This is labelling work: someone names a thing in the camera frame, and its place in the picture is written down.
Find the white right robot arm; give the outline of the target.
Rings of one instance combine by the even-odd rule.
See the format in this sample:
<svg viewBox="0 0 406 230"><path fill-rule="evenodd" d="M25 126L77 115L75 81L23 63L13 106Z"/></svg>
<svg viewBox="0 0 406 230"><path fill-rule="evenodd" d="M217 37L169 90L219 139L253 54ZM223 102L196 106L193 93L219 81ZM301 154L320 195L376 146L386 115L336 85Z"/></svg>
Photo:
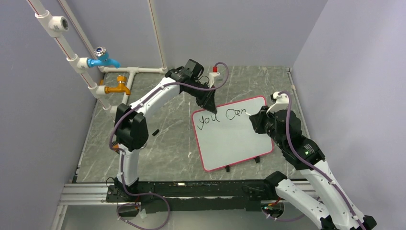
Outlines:
<svg viewBox="0 0 406 230"><path fill-rule="evenodd" d="M377 222L364 215L336 181L320 147L302 134L301 120L286 109L269 113L262 106L249 116L253 129L266 134L280 148L283 157L305 177L320 201L295 187L280 171L264 179L264 194L270 199L278 196L300 210L319 230L372 230Z"/></svg>

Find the pink framed whiteboard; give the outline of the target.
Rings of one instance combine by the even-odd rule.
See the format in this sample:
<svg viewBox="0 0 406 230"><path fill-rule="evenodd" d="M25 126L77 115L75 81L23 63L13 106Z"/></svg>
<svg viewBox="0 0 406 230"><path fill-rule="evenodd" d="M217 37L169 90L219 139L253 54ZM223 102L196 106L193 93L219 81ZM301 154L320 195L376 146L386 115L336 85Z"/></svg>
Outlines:
<svg viewBox="0 0 406 230"><path fill-rule="evenodd" d="M191 115L203 169L207 172L248 161L273 151L266 134L255 133L249 114L266 105L263 95L226 103L217 114L206 110Z"/></svg>

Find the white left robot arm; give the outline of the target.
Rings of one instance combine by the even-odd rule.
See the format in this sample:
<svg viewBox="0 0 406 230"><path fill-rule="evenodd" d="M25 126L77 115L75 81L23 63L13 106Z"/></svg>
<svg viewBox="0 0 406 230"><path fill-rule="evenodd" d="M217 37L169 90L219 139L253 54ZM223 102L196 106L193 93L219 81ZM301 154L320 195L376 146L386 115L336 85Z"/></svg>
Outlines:
<svg viewBox="0 0 406 230"><path fill-rule="evenodd" d="M120 156L119 169L114 185L119 189L119 196L125 201L132 201L138 193L138 160L141 149L147 144L149 132L147 121L171 99L185 92L193 96L196 104L213 114L217 113L214 85L216 80L225 83L213 66L202 82L204 67L189 59L185 66L170 69L162 80L141 99L130 105L124 103L117 107L115 123L110 136L109 147Z"/></svg>

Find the black marker cap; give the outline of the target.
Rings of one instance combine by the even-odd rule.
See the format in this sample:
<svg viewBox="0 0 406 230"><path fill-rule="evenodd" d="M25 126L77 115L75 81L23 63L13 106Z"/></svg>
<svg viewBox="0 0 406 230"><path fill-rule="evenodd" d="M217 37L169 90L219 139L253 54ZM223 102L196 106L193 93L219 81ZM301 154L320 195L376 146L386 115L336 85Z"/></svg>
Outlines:
<svg viewBox="0 0 406 230"><path fill-rule="evenodd" d="M159 132L160 132L160 130L159 130L159 129L156 129L156 130L152 133L152 136L156 136Z"/></svg>

